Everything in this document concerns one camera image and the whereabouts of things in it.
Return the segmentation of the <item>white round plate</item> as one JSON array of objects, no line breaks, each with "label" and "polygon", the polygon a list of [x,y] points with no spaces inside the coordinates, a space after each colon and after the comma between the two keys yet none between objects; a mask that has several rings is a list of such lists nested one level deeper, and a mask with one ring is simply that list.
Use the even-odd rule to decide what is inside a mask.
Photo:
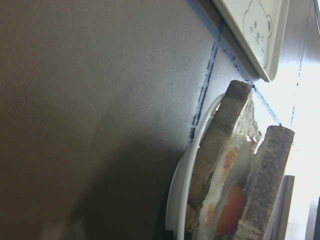
[{"label": "white round plate", "polygon": [[201,124],[197,127],[193,141],[187,147],[174,171],[166,204],[163,240],[183,240],[185,238],[187,203],[197,152],[223,97],[224,94],[221,94],[211,103]]}]

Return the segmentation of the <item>bread slice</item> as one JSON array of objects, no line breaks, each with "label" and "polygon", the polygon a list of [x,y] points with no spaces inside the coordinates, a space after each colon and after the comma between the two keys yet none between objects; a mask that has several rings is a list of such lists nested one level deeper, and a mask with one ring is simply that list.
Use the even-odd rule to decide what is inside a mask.
[{"label": "bread slice", "polygon": [[234,240],[264,240],[277,201],[285,167],[295,133],[286,127],[270,125],[259,147],[253,140],[259,137],[250,99],[235,100],[234,135],[239,138],[239,159],[245,172],[242,192],[245,207]]},{"label": "bread slice", "polygon": [[186,207],[186,231],[196,233],[212,177],[217,172],[223,154],[229,152],[227,145],[236,135],[256,139],[261,136],[255,121],[252,87],[233,80],[197,146]]}]

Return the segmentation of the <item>fried egg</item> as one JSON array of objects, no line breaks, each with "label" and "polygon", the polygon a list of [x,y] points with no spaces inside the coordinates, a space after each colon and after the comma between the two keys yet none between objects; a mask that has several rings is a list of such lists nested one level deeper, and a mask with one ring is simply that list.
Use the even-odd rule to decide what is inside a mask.
[{"label": "fried egg", "polygon": [[246,184],[257,144],[257,137],[236,134],[225,147],[199,212],[196,240],[213,240],[216,237],[227,195],[234,184],[241,189]]}]

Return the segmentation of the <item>cream bear tray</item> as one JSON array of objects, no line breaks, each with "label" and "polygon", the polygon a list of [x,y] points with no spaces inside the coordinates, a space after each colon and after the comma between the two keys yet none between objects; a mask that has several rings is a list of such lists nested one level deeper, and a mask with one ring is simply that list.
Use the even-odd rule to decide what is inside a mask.
[{"label": "cream bear tray", "polygon": [[255,71],[266,82],[275,79],[288,0],[214,0],[213,4],[244,50]]}]

